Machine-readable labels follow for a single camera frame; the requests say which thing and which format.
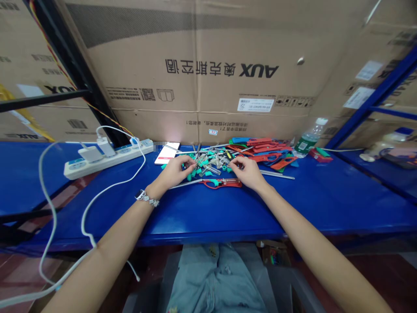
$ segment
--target watch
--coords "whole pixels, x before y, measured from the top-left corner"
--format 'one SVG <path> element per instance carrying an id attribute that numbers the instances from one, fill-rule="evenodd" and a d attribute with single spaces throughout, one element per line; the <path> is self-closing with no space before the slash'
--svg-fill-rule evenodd
<path id="1" fill-rule="evenodd" d="M 157 207 L 159 204 L 158 200 L 149 198 L 149 196 L 146 194 L 146 191 L 142 189 L 135 195 L 135 198 L 139 201 L 148 201 L 149 204 L 153 207 Z"/>

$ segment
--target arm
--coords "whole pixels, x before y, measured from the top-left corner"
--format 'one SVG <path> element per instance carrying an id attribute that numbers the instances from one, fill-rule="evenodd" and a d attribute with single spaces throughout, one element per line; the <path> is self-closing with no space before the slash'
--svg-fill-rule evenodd
<path id="1" fill-rule="evenodd" d="M 239 163 L 243 170 L 236 166 Z M 265 201 L 309 269 L 345 312 L 392 312 L 352 263 L 266 182 L 255 161 L 237 157 L 231 168 Z"/>
<path id="2" fill-rule="evenodd" d="M 186 170 L 181 165 L 188 164 Z M 160 199 L 166 190 L 176 186 L 195 168 L 189 156 L 171 159 L 158 178 L 146 188 L 150 198 Z M 136 201 L 105 233 L 95 249 L 68 277 L 59 292 L 42 311 L 97 312 L 153 211 L 145 201 Z"/>

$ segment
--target blue tabletop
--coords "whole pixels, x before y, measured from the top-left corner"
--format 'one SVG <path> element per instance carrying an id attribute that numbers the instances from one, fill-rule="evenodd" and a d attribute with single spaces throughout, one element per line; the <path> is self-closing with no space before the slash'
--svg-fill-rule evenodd
<path id="1" fill-rule="evenodd" d="M 86 230 L 96 240 L 134 203 L 134 195 L 161 172 L 154 165 L 158 152 L 146 155 L 138 176 L 101 195 L 90 208 Z M 89 201 L 111 184 L 130 178 L 142 164 L 139 157 L 102 171 L 64 210 L 51 251 L 89 249 L 80 221 Z M 325 234 L 385 233 L 417 230 L 414 205 L 334 157 L 318 163 L 307 156 L 300 167 L 285 173 L 295 180 L 266 176 L 266 180 L 314 226 Z M 226 173 L 221 177 L 234 177 Z M 42 251 L 51 223 L 23 245 Z M 152 213 L 138 245 L 202 243 L 277 238 L 284 231 L 262 200 L 250 189 L 223 187 L 212 190 L 202 184 L 169 190 Z"/>
<path id="2" fill-rule="evenodd" d="M 29 212 L 46 204 L 38 174 L 41 153 L 50 143 L 0 142 L 0 215 Z M 79 143 L 59 143 L 43 160 L 43 175 L 49 195 L 71 183 L 64 164 L 79 156 Z"/>
<path id="3" fill-rule="evenodd" d="M 386 159 L 366 162 L 359 157 L 361 153 L 362 151 L 338 152 L 338 156 L 372 174 L 412 203 L 417 203 L 417 170 L 407 170 Z"/>

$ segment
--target plastic bottle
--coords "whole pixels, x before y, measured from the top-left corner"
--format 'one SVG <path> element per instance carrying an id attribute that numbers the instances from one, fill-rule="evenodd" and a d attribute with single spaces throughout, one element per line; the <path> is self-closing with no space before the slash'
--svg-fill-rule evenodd
<path id="1" fill-rule="evenodd" d="M 295 157 L 305 157 L 311 148 L 318 142 L 323 132 L 323 126 L 326 125 L 328 119 L 318 118 L 314 127 L 306 131 L 294 147 L 293 154 Z"/>
<path id="2" fill-rule="evenodd" d="M 382 140 L 375 142 L 372 146 L 365 150 L 367 154 L 374 159 L 380 159 L 390 150 L 395 148 L 397 143 L 403 142 L 411 135 L 413 130 L 407 127 L 400 127 L 396 131 L 382 137 Z"/>

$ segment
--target bottle cap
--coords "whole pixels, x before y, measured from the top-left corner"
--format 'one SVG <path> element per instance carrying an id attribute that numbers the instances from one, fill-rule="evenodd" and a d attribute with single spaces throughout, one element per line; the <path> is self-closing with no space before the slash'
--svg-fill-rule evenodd
<path id="1" fill-rule="evenodd" d="M 395 132 L 408 136 L 408 135 L 411 135 L 413 133 L 413 130 L 411 128 L 407 128 L 407 127 L 400 127 Z"/>
<path id="2" fill-rule="evenodd" d="M 327 123 L 328 121 L 329 121 L 328 119 L 325 119 L 325 118 L 321 118 L 321 117 L 319 117 L 318 119 L 316 119 L 316 124 L 319 124 L 319 125 L 326 125 L 326 123 Z"/>

